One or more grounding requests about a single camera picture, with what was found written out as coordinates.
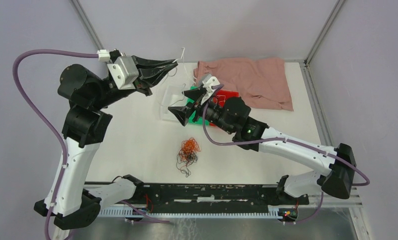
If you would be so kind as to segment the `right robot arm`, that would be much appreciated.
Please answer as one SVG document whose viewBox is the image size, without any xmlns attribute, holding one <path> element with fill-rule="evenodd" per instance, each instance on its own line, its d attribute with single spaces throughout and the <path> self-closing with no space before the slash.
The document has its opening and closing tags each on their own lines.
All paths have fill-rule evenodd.
<svg viewBox="0 0 398 240">
<path fill-rule="evenodd" d="M 186 105 L 167 108 L 183 126 L 187 125 L 190 117 L 194 121 L 208 121 L 233 135 L 226 146 L 278 155 L 311 169 L 310 172 L 285 175 L 280 179 L 275 191 L 280 203 L 289 204 L 302 195 L 318 192 L 342 200 L 350 198 L 356 161 L 349 145 L 312 144 L 284 134 L 250 117 L 251 108 L 241 97 L 227 98 L 223 105 L 219 105 L 206 96 L 204 87 L 186 90 L 184 94 L 190 99 Z"/>
</svg>

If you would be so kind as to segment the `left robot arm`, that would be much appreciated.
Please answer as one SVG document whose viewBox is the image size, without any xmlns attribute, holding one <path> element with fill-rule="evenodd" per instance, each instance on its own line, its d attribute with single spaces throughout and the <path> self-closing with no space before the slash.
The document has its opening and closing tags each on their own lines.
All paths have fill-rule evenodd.
<svg viewBox="0 0 398 240">
<path fill-rule="evenodd" d="M 145 191 L 138 186 L 141 181 L 132 176 L 95 190 L 84 188 L 91 162 L 112 120 L 103 109 L 135 92 L 150 96 L 152 87 L 177 65 L 174 59 L 149 60 L 133 55 L 111 57 L 106 78 L 80 64 L 63 70 L 57 92 L 70 106 L 62 128 L 66 152 L 50 193 L 34 205 L 37 213 L 54 217 L 54 224 L 62 230 L 75 230 L 89 226 L 101 210 L 116 203 L 143 200 Z"/>
</svg>

